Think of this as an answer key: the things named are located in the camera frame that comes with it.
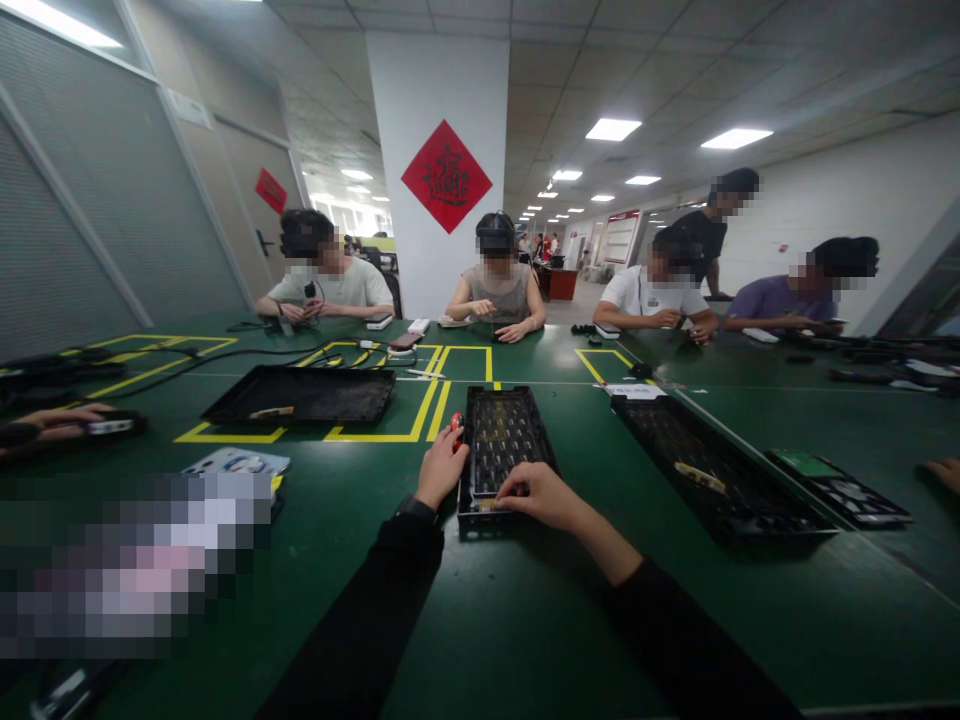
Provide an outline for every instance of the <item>whiteboard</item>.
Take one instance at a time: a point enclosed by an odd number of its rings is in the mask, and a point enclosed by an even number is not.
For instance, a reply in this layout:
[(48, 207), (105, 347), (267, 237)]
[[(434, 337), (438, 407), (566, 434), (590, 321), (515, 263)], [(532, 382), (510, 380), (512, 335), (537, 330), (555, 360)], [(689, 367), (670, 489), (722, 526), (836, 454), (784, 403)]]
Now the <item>whiteboard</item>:
[(639, 219), (639, 210), (611, 215), (607, 219), (607, 226), (601, 238), (604, 262), (625, 263), (627, 261), (630, 243), (633, 241)]

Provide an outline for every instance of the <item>black tray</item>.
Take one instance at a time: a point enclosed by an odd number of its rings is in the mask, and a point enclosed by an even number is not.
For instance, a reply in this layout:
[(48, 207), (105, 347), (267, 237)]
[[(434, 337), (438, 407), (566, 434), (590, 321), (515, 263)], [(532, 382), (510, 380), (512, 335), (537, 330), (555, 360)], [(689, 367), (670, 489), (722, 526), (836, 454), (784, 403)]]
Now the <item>black tray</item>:
[[(393, 370), (257, 365), (200, 417), (214, 425), (373, 425), (396, 381)], [(250, 417), (282, 407), (293, 407), (293, 414)]]
[(494, 510), (492, 504), (510, 471), (520, 463), (545, 462), (560, 474), (527, 386), (513, 390), (467, 388), (463, 442), (470, 446), (470, 459), (460, 475), (457, 517), (461, 526), (517, 519), (517, 513)]
[[(676, 398), (627, 400), (614, 395), (610, 405), (718, 542), (818, 541), (837, 532), (830, 521)], [(675, 462), (714, 476), (726, 485), (726, 495), (681, 475)]]

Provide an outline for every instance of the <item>green workbench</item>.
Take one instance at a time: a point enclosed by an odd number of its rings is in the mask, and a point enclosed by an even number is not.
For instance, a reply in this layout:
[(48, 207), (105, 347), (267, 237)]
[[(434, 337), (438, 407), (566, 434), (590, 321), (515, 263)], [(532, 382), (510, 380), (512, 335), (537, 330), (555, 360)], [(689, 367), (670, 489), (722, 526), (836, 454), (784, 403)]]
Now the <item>green workbench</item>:
[[(341, 336), (390, 340), (406, 326), (375, 333), (332, 320), (291, 339), (225, 332), (240, 319), (205, 316), (109, 347), (171, 342), (220, 348), (212, 354), (260, 348), (306, 356)], [(358, 358), (354, 348), (338, 349), (345, 364)], [(147, 435), (108, 451), (38, 457), (6, 470), (2, 492), (5, 501), (69, 497), (83, 505), (122, 493), (138, 475), (178, 471), (222, 445), (290, 456), (286, 507), (270, 548), (254, 554), (232, 597), (194, 622), (169, 659), (135, 666), (97, 714), (249, 717), (361, 564), (380, 523), (415, 489), (428, 439), (464, 408), (467, 387), (526, 384), (570, 486), (671, 572), (800, 708), (958, 703), (960, 503), (912, 475), (916, 462), (960, 450), (957, 406), (908, 391), (831, 384), (825, 368), (836, 359), (797, 366), (785, 363), (788, 354), (742, 336), (691, 352), (671, 331), (625, 334), (595, 348), (567, 326), (491, 347), (489, 325), (431, 324), (418, 368), (446, 379), (399, 372), (379, 426), (246, 437), (205, 426), (199, 414), (250, 367), (296, 356), (227, 358), (118, 402), (149, 416)], [(637, 358), (735, 442), (823, 454), (907, 508), (916, 524), (867, 533), (833, 518), (842, 531), (800, 553), (718, 546), (595, 387), (598, 378), (620, 382)], [(124, 389), (190, 361), (132, 353), (127, 362), (134, 372)], [(136, 372), (157, 374), (139, 379)], [(110, 393), (99, 399), (109, 402)], [(443, 563), (385, 718), (668, 714), (608, 623), (599, 573), (569, 538), (533, 522), (494, 539), (461, 537), (452, 509), (450, 502)], [(24, 682), (8, 693), (0, 716), (21, 712), (32, 687)]]

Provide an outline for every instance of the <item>wristwatch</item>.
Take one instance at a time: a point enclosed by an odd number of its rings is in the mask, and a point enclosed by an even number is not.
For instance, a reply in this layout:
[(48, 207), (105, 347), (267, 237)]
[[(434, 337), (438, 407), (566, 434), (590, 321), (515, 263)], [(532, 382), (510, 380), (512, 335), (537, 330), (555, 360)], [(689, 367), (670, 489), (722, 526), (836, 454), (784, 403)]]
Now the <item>wristwatch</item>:
[(413, 515), (421, 520), (425, 520), (431, 525), (433, 525), (433, 523), (437, 520), (437, 513), (434, 512), (433, 508), (425, 503), (420, 502), (410, 493), (407, 493), (407, 496), (403, 499), (403, 502), (400, 503), (397, 511), (393, 514), (394, 517), (397, 517), (398, 515)]

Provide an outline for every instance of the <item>gray cloth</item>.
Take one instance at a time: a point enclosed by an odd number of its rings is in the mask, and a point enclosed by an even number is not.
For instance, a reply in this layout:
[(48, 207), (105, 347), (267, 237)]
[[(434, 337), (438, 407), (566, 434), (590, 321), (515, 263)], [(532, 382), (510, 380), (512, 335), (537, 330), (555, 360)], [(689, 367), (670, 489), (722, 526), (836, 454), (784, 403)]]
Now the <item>gray cloth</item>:
[(474, 322), (510, 323), (522, 322), (530, 317), (527, 305), (527, 283), (530, 282), (530, 266), (513, 263), (506, 275), (495, 275), (481, 263), (463, 274), (470, 287), (470, 300), (489, 300), (497, 309), (491, 319), (470, 316)]

